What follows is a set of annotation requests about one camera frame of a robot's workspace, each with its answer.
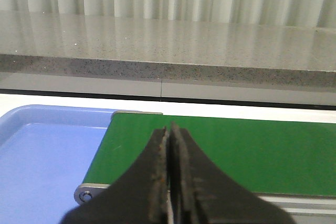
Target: plastic tray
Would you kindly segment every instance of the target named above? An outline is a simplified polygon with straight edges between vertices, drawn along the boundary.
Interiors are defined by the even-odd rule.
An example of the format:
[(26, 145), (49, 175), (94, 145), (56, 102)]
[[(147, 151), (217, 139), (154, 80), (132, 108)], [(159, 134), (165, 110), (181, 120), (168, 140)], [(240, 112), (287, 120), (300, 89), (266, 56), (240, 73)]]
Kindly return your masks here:
[(1, 223), (58, 223), (115, 110), (28, 105), (0, 118)]

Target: speckled stone surface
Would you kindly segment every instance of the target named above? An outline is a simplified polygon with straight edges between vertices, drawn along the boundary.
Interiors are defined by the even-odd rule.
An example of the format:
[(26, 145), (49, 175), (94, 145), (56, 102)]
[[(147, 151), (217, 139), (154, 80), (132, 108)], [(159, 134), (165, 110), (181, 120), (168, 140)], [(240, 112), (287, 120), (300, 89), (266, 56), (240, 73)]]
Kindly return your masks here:
[(0, 11), (0, 71), (336, 87), (336, 30)]

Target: blue tray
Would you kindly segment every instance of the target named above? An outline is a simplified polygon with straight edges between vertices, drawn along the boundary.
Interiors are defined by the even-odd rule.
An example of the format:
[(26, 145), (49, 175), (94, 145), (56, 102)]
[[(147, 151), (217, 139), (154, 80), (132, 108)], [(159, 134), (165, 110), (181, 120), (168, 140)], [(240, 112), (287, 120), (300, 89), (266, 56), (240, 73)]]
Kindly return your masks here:
[(0, 222), (58, 223), (115, 110), (28, 105), (0, 118)]

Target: green conveyor belt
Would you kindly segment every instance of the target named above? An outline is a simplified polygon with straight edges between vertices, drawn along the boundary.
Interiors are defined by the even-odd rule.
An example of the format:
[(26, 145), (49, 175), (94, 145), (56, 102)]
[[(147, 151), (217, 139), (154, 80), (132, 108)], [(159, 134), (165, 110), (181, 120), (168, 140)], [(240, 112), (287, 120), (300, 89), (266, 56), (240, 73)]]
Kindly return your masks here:
[(174, 121), (208, 157), (256, 193), (336, 196), (336, 124), (117, 113), (83, 183), (112, 184), (154, 129)]

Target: granite countertop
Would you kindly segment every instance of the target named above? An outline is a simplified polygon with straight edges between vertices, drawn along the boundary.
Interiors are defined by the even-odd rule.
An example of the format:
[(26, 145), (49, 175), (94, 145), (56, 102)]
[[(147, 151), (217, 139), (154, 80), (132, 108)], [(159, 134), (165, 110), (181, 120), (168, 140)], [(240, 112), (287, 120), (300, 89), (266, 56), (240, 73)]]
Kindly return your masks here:
[(336, 29), (0, 11), (0, 72), (336, 88)]

